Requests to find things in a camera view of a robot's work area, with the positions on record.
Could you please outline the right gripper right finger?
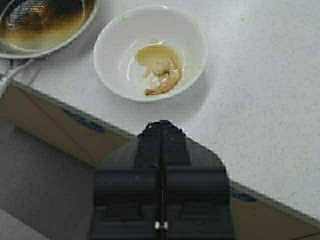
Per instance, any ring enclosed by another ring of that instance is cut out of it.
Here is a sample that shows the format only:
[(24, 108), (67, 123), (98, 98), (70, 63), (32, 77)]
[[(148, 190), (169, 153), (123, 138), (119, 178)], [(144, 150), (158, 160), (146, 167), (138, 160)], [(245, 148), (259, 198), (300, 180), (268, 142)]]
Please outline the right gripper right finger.
[(167, 240), (233, 240), (230, 180), (221, 159), (162, 121)]

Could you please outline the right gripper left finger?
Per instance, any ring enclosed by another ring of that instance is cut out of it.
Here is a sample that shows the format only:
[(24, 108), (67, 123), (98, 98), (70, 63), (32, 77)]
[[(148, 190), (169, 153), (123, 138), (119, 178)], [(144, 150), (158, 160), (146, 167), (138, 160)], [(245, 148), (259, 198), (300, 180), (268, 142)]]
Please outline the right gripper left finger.
[(90, 240), (163, 238), (163, 122), (137, 137), (131, 168), (95, 174)]

